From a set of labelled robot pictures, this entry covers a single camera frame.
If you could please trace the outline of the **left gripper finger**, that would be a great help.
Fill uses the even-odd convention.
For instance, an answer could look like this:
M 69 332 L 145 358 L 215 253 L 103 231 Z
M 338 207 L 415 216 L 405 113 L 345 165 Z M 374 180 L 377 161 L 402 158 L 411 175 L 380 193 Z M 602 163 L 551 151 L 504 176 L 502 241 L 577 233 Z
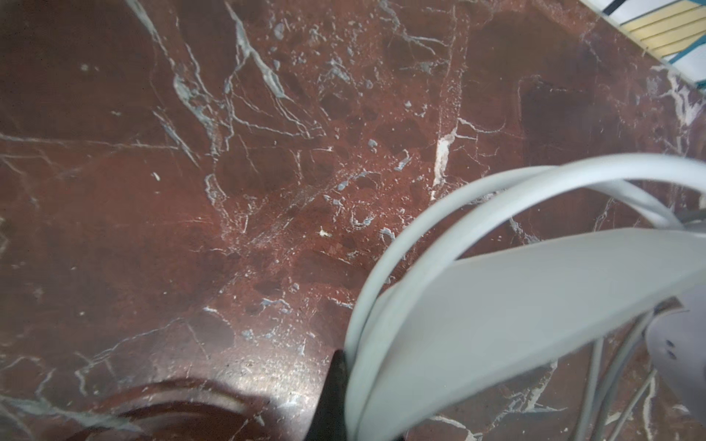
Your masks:
M 345 397 L 349 371 L 345 352 L 338 349 L 332 356 L 324 387 L 305 441 L 346 441 Z

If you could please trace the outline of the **white headphones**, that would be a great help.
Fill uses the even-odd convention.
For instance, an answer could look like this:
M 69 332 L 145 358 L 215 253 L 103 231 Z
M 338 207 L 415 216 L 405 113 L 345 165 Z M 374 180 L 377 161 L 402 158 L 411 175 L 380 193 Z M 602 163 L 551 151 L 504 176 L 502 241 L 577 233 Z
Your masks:
M 705 417 L 705 224 L 641 188 L 705 189 L 704 163 L 614 154 L 486 176 L 415 219 L 367 277 L 344 345 L 350 440 L 393 440 L 434 413 L 557 360 L 594 354 L 576 438 L 603 423 L 630 354 Z M 645 229 L 465 252 L 544 200 L 591 189 L 637 211 Z

